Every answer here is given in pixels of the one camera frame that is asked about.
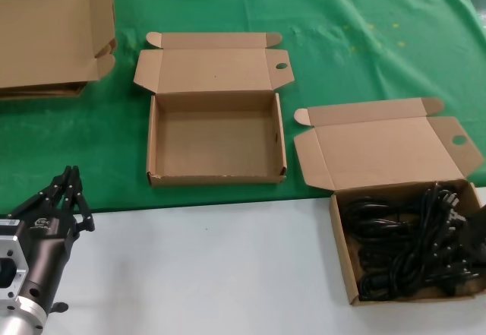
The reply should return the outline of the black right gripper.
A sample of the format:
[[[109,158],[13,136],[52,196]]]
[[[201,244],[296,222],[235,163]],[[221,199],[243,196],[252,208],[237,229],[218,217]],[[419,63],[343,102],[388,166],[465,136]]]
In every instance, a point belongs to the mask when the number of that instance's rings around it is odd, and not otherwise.
[[[473,270],[485,270],[485,206],[459,216],[458,257]]]

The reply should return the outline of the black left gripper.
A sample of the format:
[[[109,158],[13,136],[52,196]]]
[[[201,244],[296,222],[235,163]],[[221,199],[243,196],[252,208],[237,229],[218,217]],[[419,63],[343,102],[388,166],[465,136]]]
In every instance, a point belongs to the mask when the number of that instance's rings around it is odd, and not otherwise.
[[[35,216],[54,210],[63,197],[64,214]],[[82,217],[79,223],[74,217],[75,208]],[[21,244],[28,266],[19,296],[33,301],[44,311],[68,310],[66,303],[55,301],[62,274],[79,232],[95,230],[83,195],[79,168],[66,166],[47,187],[14,208],[8,218],[21,222]]]

